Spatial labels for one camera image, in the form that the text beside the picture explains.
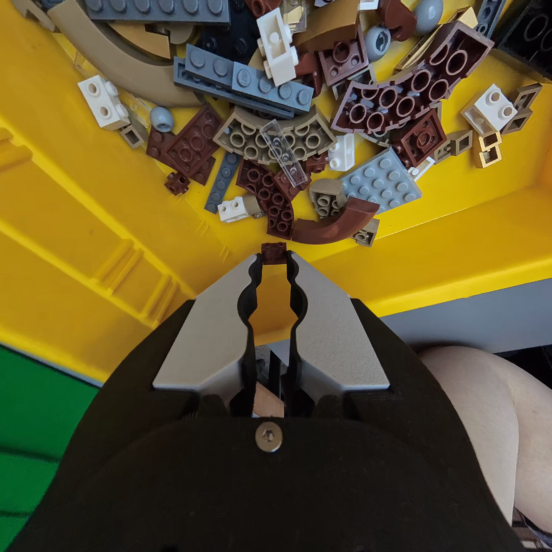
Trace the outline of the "pile of mixed toy bricks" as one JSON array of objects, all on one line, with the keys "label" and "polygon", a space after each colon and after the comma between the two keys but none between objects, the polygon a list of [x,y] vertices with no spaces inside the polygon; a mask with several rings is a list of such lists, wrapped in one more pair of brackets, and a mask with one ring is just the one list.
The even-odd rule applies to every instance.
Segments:
[{"label": "pile of mixed toy bricks", "polygon": [[[531,82],[504,95],[492,85],[477,93],[469,106],[479,108],[473,124],[490,123],[499,107],[506,108],[502,129],[490,126],[444,134],[438,111],[457,80],[474,66],[475,34],[457,20],[447,23],[430,39],[430,50],[440,46],[449,62],[465,67],[449,77],[444,64],[432,63],[428,54],[383,83],[369,84],[359,78],[345,80],[337,97],[332,122],[314,107],[313,92],[293,80],[279,87],[263,71],[239,64],[196,46],[188,45],[184,59],[165,62],[141,58],[138,51],[115,34],[88,20],[77,1],[55,2],[58,15],[66,16],[65,30],[87,42],[100,54],[102,67],[118,61],[105,74],[79,83],[101,128],[135,133],[135,114],[119,89],[155,103],[151,118],[162,112],[169,118],[150,124],[148,155],[173,168],[167,186],[176,196],[184,194],[189,181],[205,183],[213,163],[213,151],[223,148],[225,161],[205,209],[218,212],[229,223],[247,216],[268,215],[267,234],[302,244],[330,244],[351,237],[368,244],[378,222],[360,227],[344,222],[352,203],[370,205],[381,215],[422,197],[417,181],[431,158],[440,162],[462,155],[475,142],[473,155],[479,170],[500,159],[501,136],[521,130],[532,115],[532,104],[543,90],[551,100],[551,85]],[[246,214],[248,202],[257,212]]]}]

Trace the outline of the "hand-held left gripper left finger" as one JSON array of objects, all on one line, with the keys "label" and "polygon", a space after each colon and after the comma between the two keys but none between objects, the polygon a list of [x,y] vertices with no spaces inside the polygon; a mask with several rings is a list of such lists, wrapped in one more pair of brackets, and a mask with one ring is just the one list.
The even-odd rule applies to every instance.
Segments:
[{"label": "hand-held left gripper left finger", "polygon": [[249,318],[257,308],[263,257],[253,254],[199,294],[154,379],[155,389],[214,394],[228,405],[252,397],[257,371]]}]

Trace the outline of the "small reddish-brown brick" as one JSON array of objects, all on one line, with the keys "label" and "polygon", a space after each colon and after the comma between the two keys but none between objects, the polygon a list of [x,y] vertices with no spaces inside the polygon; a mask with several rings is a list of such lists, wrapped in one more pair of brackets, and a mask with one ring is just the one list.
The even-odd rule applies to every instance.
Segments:
[{"label": "small reddish-brown brick", "polygon": [[287,248],[285,242],[265,242],[261,244],[263,265],[286,265]]}]

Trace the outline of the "green plastic bin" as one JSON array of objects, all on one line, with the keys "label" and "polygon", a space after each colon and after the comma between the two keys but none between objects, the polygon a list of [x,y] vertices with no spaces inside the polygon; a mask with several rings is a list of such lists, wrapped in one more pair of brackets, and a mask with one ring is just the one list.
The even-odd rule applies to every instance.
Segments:
[{"label": "green plastic bin", "polygon": [[1,551],[40,503],[98,391],[1,346]]}]

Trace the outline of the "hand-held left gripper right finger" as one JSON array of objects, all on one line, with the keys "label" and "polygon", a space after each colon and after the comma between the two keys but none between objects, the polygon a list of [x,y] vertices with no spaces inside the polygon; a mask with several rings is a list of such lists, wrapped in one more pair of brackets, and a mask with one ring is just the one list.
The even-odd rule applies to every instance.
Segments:
[{"label": "hand-held left gripper right finger", "polygon": [[314,402],[325,395],[390,386],[350,296],[295,252],[287,253],[290,307],[288,387]]}]

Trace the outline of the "person's bare leg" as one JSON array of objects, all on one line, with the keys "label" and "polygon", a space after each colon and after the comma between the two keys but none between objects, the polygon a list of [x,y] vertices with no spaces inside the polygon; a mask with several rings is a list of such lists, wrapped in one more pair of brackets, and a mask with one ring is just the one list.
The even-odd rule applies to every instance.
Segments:
[{"label": "person's bare leg", "polygon": [[434,347],[419,357],[456,409],[507,521],[516,508],[551,534],[551,389],[479,349]]}]

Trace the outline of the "yellow plastic bin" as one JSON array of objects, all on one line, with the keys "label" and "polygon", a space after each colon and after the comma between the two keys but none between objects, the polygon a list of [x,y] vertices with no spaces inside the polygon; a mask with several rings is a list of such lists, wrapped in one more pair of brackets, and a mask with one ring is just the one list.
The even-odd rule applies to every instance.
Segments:
[{"label": "yellow plastic bin", "polygon": [[[221,223],[211,181],[173,196],[169,169],[96,123],[67,39],[1,1],[1,342],[105,381],[185,300],[260,250],[266,219]],[[296,251],[378,316],[551,278],[551,100],[502,160],[449,158],[423,196],[380,216],[372,247]]]}]

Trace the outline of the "person's patterned shorts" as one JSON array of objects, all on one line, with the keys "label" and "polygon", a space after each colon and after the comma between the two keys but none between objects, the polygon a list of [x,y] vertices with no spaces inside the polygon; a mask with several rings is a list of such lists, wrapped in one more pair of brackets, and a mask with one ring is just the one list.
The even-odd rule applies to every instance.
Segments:
[{"label": "person's patterned shorts", "polygon": [[527,551],[551,551],[551,534],[537,527],[518,509],[513,509],[512,530]]}]

